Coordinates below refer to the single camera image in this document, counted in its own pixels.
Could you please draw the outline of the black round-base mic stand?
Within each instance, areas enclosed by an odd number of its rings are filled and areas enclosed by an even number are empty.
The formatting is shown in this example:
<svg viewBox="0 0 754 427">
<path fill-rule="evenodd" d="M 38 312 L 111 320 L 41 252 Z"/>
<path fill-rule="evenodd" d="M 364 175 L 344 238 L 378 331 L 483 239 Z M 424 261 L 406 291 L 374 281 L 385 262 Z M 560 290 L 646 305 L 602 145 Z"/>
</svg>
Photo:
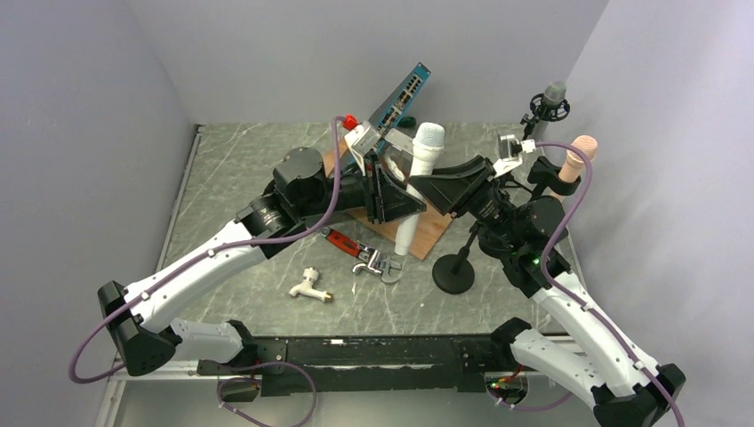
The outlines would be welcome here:
<svg viewBox="0 0 754 427">
<path fill-rule="evenodd" d="M 433 282 L 444 293 L 463 294 L 473 286 L 476 276 L 469 261 L 469 253 L 480 228 L 481 224 L 475 222 L 469 229 L 469 237 L 466 243 L 459 251 L 455 254 L 443 255 L 433 264 Z"/>
</svg>

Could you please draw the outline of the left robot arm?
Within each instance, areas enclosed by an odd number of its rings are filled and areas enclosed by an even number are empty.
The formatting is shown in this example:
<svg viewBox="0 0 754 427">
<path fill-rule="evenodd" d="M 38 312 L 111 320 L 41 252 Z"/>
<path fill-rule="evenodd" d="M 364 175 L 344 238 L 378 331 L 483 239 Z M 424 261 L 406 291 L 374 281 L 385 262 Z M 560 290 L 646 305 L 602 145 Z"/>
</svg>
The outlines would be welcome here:
<svg viewBox="0 0 754 427">
<path fill-rule="evenodd" d="M 232 373 L 257 359 L 251 333 L 237 320 L 206 324 L 180 313 L 236 274 L 272 259 L 307 230 L 323 228 L 334 213 L 365 208 L 373 223 L 402 220 L 426 205 L 394 183 L 371 154 L 366 173 L 327 173 L 319 151 L 291 149 L 275 167 L 264 193 L 183 258 L 148 278 L 98 291 L 107 329 L 129 375 L 156 371 L 179 359 L 218 362 Z"/>
</svg>

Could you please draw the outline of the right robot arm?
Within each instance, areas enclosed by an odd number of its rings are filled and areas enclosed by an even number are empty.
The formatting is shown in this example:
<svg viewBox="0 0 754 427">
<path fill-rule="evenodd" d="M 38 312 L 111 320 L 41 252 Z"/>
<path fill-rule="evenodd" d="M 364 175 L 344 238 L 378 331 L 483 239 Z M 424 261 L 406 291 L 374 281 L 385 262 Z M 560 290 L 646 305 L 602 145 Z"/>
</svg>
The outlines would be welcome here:
<svg viewBox="0 0 754 427">
<path fill-rule="evenodd" d="M 527 180 L 531 198 L 512 204 L 504 193 L 506 161 L 476 157 L 462 165 L 410 179 L 444 214 L 470 214 L 480 250 L 498 260 L 508 281 L 546 310 L 575 340 L 573 352 L 552 342 L 521 318 L 492 332 L 490 357 L 501 369 L 517 363 L 548 376 L 578 398 L 602 426 L 652 426 L 664 415 L 684 424 L 677 398 L 686 377 L 675 364 L 660 364 L 635 344 L 598 306 L 556 246 L 569 219 L 553 196 L 579 192 L 563 181 L 560 168 L 539 157 Z"/>
</svg>

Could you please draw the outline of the pink microphone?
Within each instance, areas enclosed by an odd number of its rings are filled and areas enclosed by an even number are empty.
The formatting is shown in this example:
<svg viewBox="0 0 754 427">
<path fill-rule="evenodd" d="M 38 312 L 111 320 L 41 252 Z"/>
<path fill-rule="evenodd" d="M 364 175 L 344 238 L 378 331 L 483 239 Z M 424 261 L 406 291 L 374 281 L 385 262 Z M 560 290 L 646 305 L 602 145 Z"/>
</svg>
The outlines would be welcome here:
<svg viewBox="0 0 754 427">
<path fill-rule="evenodd" d="M 580 150 L 589 161 L 594 161 L 598 152 L 597 140 L 588 135 L 581 135 L 574 139 L 572 146 Z M 565 162 L 558 173 L 558 178 L 566 183 L 574 183 L 585 168 L 584 161 L 571 150 L 566 152 Z"/>
</svg>

